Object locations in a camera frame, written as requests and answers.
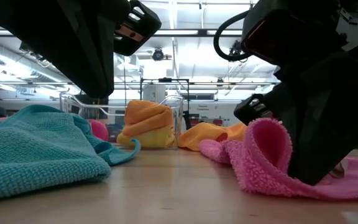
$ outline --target folded towel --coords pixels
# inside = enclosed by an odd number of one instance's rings
[[[87,120],[32,105],[0,121],[0,198],[80,180],[100,181],[110,166],[140,150],[122,152],[91,133]]]
[[[125,110],[124,124],[117,137],[117,142],[124,146],[132,146],[129,140],[137,139],[142,147],[168,147],[175,139],[173,113],[169,106],[132,100]]]
[[[134,138],[141,142],[142,147],[164,148],[172,146],[175,142],[175,136],[172,134],[172,132],[172,126],[165,126],[134,137],[129,137],[121,133],[117,137],[117,142],[123,146],[135,146],[135,144],[131,142],[131,139]]]
[[[179,147],[199,151],[198,144],[204,139],[215,141],[243,140],[245,129],[246,126],[242,123],[230,127],[220,127],[215,124],[202,122],[185,131],[180,136]]]
[[[216,162],[231,164],[241,189],[248,192],[323,200],[358,199],[358,159],[347,159],[343,178],[328,174],[315,186],[289,177],[290,136],[271,119],[250,123],[243,141],[201,141],[200,151]]]

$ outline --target yellow towel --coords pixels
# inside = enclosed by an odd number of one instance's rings
[[[179,147],[199,151],[198,143],[204,139],[243,140],[246,125],[240,123],[230,127],[220,127],[215,124],[200,123],[184,132],[179,138]]]
[[[124,115],[124,129],[117,142],[133,146],[131,139],[140,141],[142,147],[168,147],[175,140],[171,108],[151,101],[132,100]]]
[[[124,146],[135,146],[131,139],[139,140],[142,147],[168,147],[175,142],[175,135],[172,126],[165,126],[134,137],[121,133],[117,137],[117,142]]]

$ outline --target clear plastic container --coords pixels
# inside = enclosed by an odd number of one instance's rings
[[[178,140],[181,134],[183,98],[181,96],[168,96],[160,103],[160,105],[167,105],[172,110],[175,142],[167,148],[177,149]],[[89,105],[81,102],[74,95],[61,93],[60,109],[67,113],[76,113],[84,119],[95,119],[102,122],[106,125],[109,131],[109,142],[117,144],[117,137],[124,128],[125,106]]]

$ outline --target wooden table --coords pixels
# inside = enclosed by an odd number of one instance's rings
[[[229,167],[197,152],[142,151],[112,170],[101,184],[0,200],[0,224],[358,223],[358,202],[247,194]]]

